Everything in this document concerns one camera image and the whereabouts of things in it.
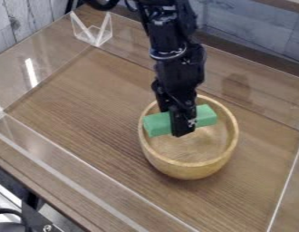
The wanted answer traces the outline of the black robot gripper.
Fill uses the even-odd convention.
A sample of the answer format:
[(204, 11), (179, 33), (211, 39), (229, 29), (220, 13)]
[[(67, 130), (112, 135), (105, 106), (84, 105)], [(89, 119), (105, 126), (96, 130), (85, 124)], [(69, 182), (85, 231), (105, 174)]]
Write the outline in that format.
[(171, 131), (176, 137), (196, 130), (196, 88), (204, 82), (205, 51), (196, 49), (179, 59), (159, 61), (151, 85), (161, 112), (169, 111)]

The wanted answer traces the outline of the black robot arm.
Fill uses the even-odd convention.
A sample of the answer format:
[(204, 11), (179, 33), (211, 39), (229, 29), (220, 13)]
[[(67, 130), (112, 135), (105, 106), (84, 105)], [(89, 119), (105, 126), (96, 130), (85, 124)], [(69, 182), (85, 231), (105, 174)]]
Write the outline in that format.
[(149, 37), (149, 57), (156, 77), (151, 85), (160, 111), (169, 114), (176, 137), (196, 130), (196, 88), (205, 79), (205, 50), (193, 42), (197, 16), (188, 0), (84, 0), (99, 11), (112, 10), (120, 2), (139, 13)]

